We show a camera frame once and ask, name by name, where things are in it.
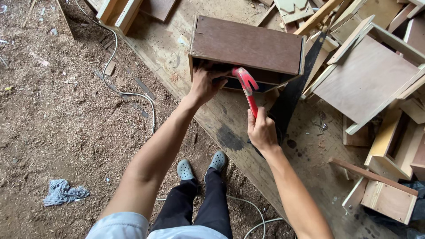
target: black pants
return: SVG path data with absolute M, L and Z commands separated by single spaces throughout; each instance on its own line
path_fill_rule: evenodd
M 214 168 L 208 169 L 205 181 L 205 200 L 193 225 L 214 229 L 232 239 L 226 184 L 221 179 L 220 172 Z M 197 192 L 198 183 L 195 179 L 182 180 L 179 186 L 171 189 L 150 231 L 191 225 L 193 200 Z

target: electrical cord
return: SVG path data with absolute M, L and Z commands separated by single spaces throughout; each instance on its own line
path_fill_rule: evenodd
M 137 94 L 137 93 L 129 93 L 129 92 L 121 92 L 121 91 L 117 91 L 117 90 L 115 90 L 115 89 L 113 89 L 111 86 L 109 86 L 109 84 L 106 82 L 106 80 L 105 80 L 105 71 L 106 71 L 106 68 L 108 67 L 108 65 L 109 65 L 109 63 L 111 62 L 111 60 L 112 60 L 112 58 L 113 58 L 113 56 L 115 55 L 115 53 L 116 53 L 116 49 L 117 49 L 117 47 L 118 47 L 118 37 L 116 36 L 116 32 L 114 31 L 114 30 L 112 30 L 112 29 L 110 29 L 109 27 L 106 27 L 106 26 L 102 26 L 101 24 L 99 24 L 98 22 L 96 22 L 96 21 L 94 21 L 93 19 L 91 19 L 90 17 L 89 17 L 89 15 L 87 15 L 87 13 L 82 9 L 82 7 L 78 4 L 78 2 L 77 2 L 77 0 L 75 0 L 75 3 L 77 4 L 77 6 L 78 6 L 78 8 L 92 21 L 92 22 L 94 22 L 95 24 L 97 24 L 97 25 L 99 25 L 99 26 L 101 26 L 101 27 L 103 27 L 103 28 L 105 28 L 105 29 L 107 29 L 107 30 L 109 30 L 109 31 L 111 31 L 113 34 L 114 34 L 114 36 L 115 36 L 115 48 L 114 48 L 114 50 L 113 50 L 113 53 L 112 53 L 112 55 L 111 55 L 111 57 L 109 58 L 109 60 L 108 60 L 108 62 L 106 63 L 106 65 L 104 66 L 104 68 L 103 68 L 103 71 L 102 71 L 102 81 L 105 83 L 105 85 L 109 88 L 109 89 L 111 89 L 112 91 L 114 91 L 114 92 L 116 92 L 116 93 L 118 93 L 118 94 L 124 94 L 124 95 L 135 95 L 135 96 L 141 96 L 141 97 L 143 97 L 143 98 L 145 98 L 145 99 L 147 99 L 148 101 L 149 101 L 149 103 L 150 103 L 150 105 L 152 106 L 152 118 L 153 118 L 153 122 L 152 122 L 152 135 L 155 133 L 155 109 L 154 109 L 154 107 L 153 107 L 153 100 L 149 97 L 149 96 L 147 96 L 147 95 L 142 95 L 142 94 Z M 263 239 L 266 237 L 266 223 L 269 223 L 269 222 L 274 222 L 274 221 L 278 221 L 278 220 L 284 220 L 284 221 L 286 221 L 285 219 L 283 219 L 283 218 L 275 218 L 275 219 L 272 219 L 272 220 L 268 220 L 268 221 L 265 221 L 264 220 L 264 217 L 263 217 L 263 214 L 261 213 L 261 211 L 260 211 L 260 209 L 254 204 L 254 203 L 252 203 L 252 202 L 250 202 L 250 201 L 248 201 L 248 200 L 244 200 L 244 199 L 240 199 L 240 198 L 236 198 L 236 197 L 233 197 L 233 196 L 230 196 L 230 195 L 226 195 L 227 197 L 229 197 L 229 198 L 231 198 L 231 199 L 235 199 L 235 200 L 240 200 L 240 201 L 243 201 L 243 202 L 247 202 L 247 203 L 249 203 L 249 204 L 251 204 L 252 206 L 254 206 L 256 209 L 257 209 L 257 211 L 259 212 L 259 214 L 260 214 L 260 216 L 261 216 L 261 220 L 263 221 L 262 223 L 260 223 L 260 224 L 258 224 L 258 225 L 256 225 L 255 227 L 253 227 L 253 228 L 251 228 L 251 230 L 249 230 L 247 233 L 246 233 L 246 235 L 245 235 L 245 237 L 244 237 L 244 239 L 246 239 L 247 237 L 248 237 L 248 235 L 254 230 L 254 229 L 256 229 L 257 227 L 259 227 L 259 226 L 261 226 L 261 225 L 263 225 Z M 160 198 L 156 198 L 156 200 L 157 201 L 165 201 L 165 200 L 167 200 L 167 199 L 160 199 Z
M 114 55 L 115 55 L 115 53 L 116 53 L 116 48 L 118 47 L 118 37 L 116 36 L 116 32 L 114 31 L 114 30 L 112 30 L 111 28 L 109 28 L 109 27 L 107 27 L 107 26 L 102 26 L 101 24 L 99 24 L 98 22 L 96 22 L 96 21 L 94 21 L 93 19 L 91 19 L 90 17 L 89 17 L 89 15 L 87 15 L 87 13 L 82 9 L 82 7 L 78 4 L 78 2 L 77 2 L 77 0 L 75 0 L 75 3 L 77 4 L 77 6 L 78 6 L 78 8 L 92 21 L 92 22 L 94 22 L 95 24 L 97 24 L 97 25 L 99 25 L 99 26 L 101 26 L 101 27 L 103 27 L 103 28 L 105 28 L 105 29 L 107 29 L 107 30 L 109 30 L 109 31 L 111 31 L 113 34 L 114 34 L 114 36 L 115 36 L 115 48 L 114 48 L 114 50 L 113 50 L 113 53 L 112 53 L 112 55 L 111 55 L 111 57 L 109 58 L 109 60 L 108 60 L 108 62 L 106 62 L 106 65 L 104 66 L 104 68 L 103 68 L 103 71 L 102 71 L 102 81 L 105 83 L 105 85 L 109 88 L 109 89 L 111 89 L 112 91 L 114 91 L 114 92 L 116 92 L 116 93 L 118 93 L 118 94 L 124 94 L 124 95 L 136 95 L 136 96 L 141 96 L 141 97 L 143 97 L 143 98 L 145 98 L 145 99 L 147 99 L 148 101 L 149 101 L 149 103 L 150 103 L 150 105 L 152 106 L 152 135 L 155 133 L 155 109 L 154 109 L 154 107 L 153 107 L 153 99 L 151 99 L 149 96 L 147 96 L 147 95 L 142 95 L 142 94 L 137 94 L 137 93 L 129 93 L 129 92 L 122 92 L 122 91 L 117 91 L 117 90 L 115 90 L 115 89 L 113 89 L 108 83 L 106 83 L 106 80 L 105 80 L 105 71 L 106 71 L 106 68 L 108 67 L 108 65 L 109 65 L 109 63 L 112 61 L 112 58 L 114 57 Z

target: white sleeve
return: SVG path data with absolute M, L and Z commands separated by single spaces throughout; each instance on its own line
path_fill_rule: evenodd
M 149 222 L 134 212 L 114 213 L 100 219 L 88 232 L 86 239 L 145 239 Z

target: brown wooden box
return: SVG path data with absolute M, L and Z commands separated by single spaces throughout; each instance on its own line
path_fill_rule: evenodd
M 201 59 L 224 63 L 222 67 L 244 67 L 267 92 L 304 72 L 306 36 L 262 27 L 196 16 L 190 40 L 189 67 Z M 225 88 L 242 89 L 236 77 L 228 75 Z

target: left hand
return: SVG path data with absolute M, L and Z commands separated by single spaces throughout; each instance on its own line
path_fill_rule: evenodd
M 188 96 L 191 96 L 198 106 L 212 99 L 217 94 L 218 90 L 223 88 L 228 81 L 227 79 L 222 79 L 213 84 L 213 79 L 225 76 L 229 71 L 209 71 L 208 69 L 210 69 L 212 65 L 212 62 L 204 65 L 204 62 L 201 61 L 198 67 L 193 67 L 192 88 Z

